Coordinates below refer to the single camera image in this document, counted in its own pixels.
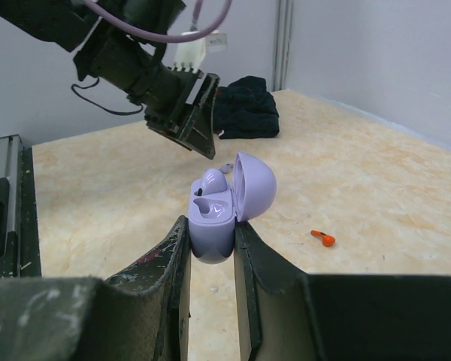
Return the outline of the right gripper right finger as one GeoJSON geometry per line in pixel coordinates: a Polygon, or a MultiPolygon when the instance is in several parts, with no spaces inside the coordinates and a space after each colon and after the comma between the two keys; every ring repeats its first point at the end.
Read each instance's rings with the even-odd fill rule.
{"type": "Polygon", "coordinates": [[[451,360],[451,276],[308,274],[235,228],[242,360],[451,360]]]}

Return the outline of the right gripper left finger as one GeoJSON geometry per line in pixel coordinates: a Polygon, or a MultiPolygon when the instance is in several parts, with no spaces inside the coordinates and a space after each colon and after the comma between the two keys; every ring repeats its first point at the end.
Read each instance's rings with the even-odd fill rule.
{"type": "Polygon", "coordinates": [[[185,360],[190,271],[182,216],[107,279],[0,278],[0,360],[185,360]]]}

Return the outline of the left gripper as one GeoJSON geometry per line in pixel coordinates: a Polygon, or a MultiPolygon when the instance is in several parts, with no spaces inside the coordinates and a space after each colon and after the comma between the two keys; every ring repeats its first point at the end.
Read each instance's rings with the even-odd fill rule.
{"type": "Polygon", "coordinates": [[[73,85],[73,93],[85,102],[117,116],[138,114],[144,107],[147,127],[208,159],[215,157],[213,106],[219,76],[204,74],[192,64],[168,68],[125,35],[92,36],[74,56],[77,77],[93,77],[89,86],[73,85]],[[79,91],[106,80],[126,93],[139,109],[114,111],[79,91]]]}

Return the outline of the purple earbud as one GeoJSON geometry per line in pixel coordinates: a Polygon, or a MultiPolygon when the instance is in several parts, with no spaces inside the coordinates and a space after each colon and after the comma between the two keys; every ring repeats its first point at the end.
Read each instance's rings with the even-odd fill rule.
{"type": "Polygon", "coordinates": [[[208,196],[210,194],[225,192],[229,188],[225,175],[217,168],[209,168],[202,175],[197,196],[208,196]]]}
{"type": "Polygon", "coordinates": [[[233,163],[226,163],[225,165],[222,165],[219,170],[223,173],[223,174],[228,174],[231,173],[233,171],[234,168],[234,164],[233,163]]]}

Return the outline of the purple earbud case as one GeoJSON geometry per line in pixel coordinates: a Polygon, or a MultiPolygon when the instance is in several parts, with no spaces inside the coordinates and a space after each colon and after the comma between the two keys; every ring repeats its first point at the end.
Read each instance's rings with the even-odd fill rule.
{"type": "Polygon", "coordinates": [[[217,264],[235,248],[236,224],[257,218],[271,207],[277,179],[265,162],[242,152],[236,154],[232,179],[225,176],[229,185],[225,192],[197,196],[201,177],[192,182],[189,192],[191,248],[200,262],[217,264]]]}

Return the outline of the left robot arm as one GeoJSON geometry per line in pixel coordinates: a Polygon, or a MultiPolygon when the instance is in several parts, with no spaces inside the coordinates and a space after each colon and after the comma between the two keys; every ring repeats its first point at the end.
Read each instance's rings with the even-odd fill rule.
{"type": "Polygon", "coordinates": [[[166,44],[146,40],[100,19],[74,1],[0,1],[0,17],[40,41],[75,52],[78,80],[105,80],[144,112],[149,129],[212,159],[213,105],[219,76],[192,64],[167,67],[166,44]]]}

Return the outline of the black cloth pouch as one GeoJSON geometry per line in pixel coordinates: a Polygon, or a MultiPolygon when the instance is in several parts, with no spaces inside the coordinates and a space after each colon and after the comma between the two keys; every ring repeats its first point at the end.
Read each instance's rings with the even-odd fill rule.
{"type": "Polygon", "coordinates": [[[280,115],[266,79],[246,76],[216,91],[213,131],[221,139],[275,138],[280,115]]]}

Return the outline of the orange earbud right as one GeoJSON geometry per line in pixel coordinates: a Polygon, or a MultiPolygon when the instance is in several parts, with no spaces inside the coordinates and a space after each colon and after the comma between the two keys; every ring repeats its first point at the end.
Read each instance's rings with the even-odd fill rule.
{"type": "Polygon", "coordinates": [[[335,242],[336,242],[335,237],[333,237],[329,234],[326,234],[326,233],[318,231],[318,230],[311,230],[310,234],[313,237],[320,239],[322,242],[322,245],[324,247],[333,247],[335,245],[335,242]]]}

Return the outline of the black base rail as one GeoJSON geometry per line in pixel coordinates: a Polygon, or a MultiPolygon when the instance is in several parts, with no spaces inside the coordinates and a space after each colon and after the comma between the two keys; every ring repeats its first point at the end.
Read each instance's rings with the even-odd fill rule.
{"type": "Polygon", "coordinates": [[[32,149],[0,137],[0,278],[40,277],[32,149]]]}

